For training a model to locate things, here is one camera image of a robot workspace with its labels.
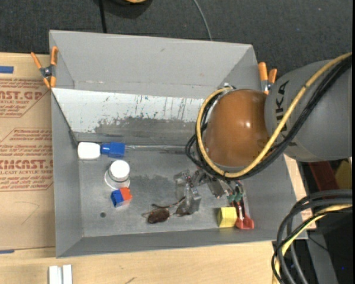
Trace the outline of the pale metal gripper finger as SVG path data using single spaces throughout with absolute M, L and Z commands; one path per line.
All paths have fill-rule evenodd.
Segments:
M 184 170 L 174 175 L 175 196 L 177 199 L 191 199 L 193 197 L 193 180 L 190 170 Z
M 186 190 L 186 211 L 198 212 L 202 197 L 196 187 L 188 187 Z

